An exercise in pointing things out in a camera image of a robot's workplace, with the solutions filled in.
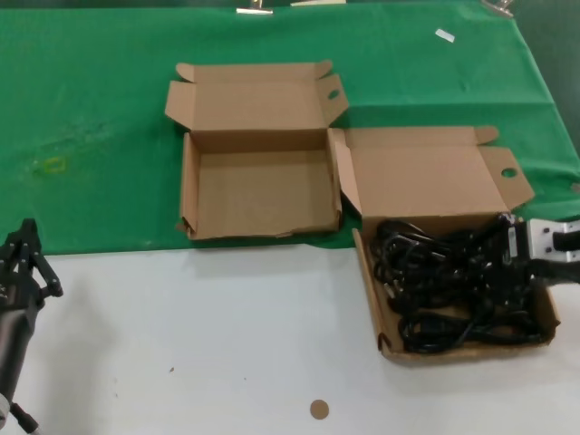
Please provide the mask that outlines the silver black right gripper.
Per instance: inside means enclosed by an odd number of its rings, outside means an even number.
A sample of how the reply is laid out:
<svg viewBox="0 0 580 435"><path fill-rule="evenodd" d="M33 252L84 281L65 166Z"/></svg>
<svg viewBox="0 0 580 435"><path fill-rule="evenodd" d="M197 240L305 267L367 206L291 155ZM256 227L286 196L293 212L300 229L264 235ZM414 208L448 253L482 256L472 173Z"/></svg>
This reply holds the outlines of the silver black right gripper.
<svg viewBox="0 0 580 435"><path fill-rule="evenodd" d="M497 215L508 229L508 258L530 281L547 285L579 283L579 221L533 218L522 222L512 213Z"/></svg>

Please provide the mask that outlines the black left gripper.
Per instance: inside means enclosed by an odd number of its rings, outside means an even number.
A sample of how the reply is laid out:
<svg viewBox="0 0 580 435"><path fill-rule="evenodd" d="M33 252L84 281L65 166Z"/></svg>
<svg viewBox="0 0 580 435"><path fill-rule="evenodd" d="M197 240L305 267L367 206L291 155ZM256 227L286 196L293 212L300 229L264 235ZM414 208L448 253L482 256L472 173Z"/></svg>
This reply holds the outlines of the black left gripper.
<svg viewBox="0 0 580 435"><path fill-rule="evenodd" d="M26 322L35 324L44 306L44 298L61 297L61 281L42 253L42 243L34 219L23 221L23 250L26 260L19 260L22 236L10 233L1 245L1 324ZM37 269L45 286L34 279Z"/></svg>

